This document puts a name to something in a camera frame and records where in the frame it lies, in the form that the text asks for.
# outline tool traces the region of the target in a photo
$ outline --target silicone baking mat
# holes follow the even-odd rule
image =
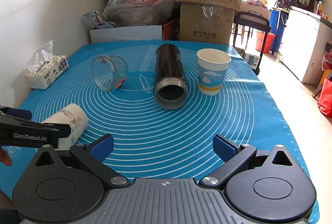
[[[156,49],[163,41],[128,41],[82,47],[68,60],[69,69],[47,90],[33,90],[21,105],[41,122],[70,103],[87,114],[89,126],[79,139],[90,143],[110,133],[115,140],[106,165],[129,179],[135,177],[199,180],[223,162],[213,152],[212,138],[250,143],[261,150],[284,144],[309,176],[287,123],[270,94],[233,47],[218,44],[172,42],[181,54],[189,95],[185,105],[164,110],[153,95]],[[220,94],[206,96],[197,88],[197,56],[202,48],[229,53],[232,61]],[[119,55],[128,64],[128,78],[111,92],[99,90],[91,76],[97,55]],[[10,168],[0,165],[0,188],[11,197],[12,188],[36,149],[8,147]],[[310,222],[319,219],[315,204]]]

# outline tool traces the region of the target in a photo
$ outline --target transparent plastic bag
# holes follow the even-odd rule
[[[117,27],[164,24],[172,14],[175,0],[109,0],[102,14]]]

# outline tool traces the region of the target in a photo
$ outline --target blue trash bin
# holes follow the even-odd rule
[[[270,26],[271,26],[271,33],[277,35],[277,24],[278,24],[278,16],[279,16],[279,11],[277,10],[272,10],[271,11],[271,16],[270,16]],[[280,22],[279,22],[279,35],[278,38],[274,39],[274,42],[276,43],[276,51],[279,50],[281,40],[283,39],[283,32],[285,30],[286,21],[288,19],[288,13],[281,11],[281,17],[280,17]]]

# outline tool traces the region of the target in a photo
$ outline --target white tissue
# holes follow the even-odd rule
[[[50,40],[34,52],[34,55],[26,63],[27,69],[31,72],[37,71],[40,65],[42,65],[45,61],[50,60],[52,57],[53,40]]]

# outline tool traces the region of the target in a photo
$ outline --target paper cup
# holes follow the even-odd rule
[[[74,145],[83,131],[88,126],[89,120],[85,112],[76,104],[71,103],[54,115],[50,116],[43,123],[69,124],[71,133],[68,138],[59,139],[57,150],[68,150]]]
[[[197,52],[198,57],[198,89],[209,96],[220,92],[224,81],[230,56],[217,49],[202,49]]]

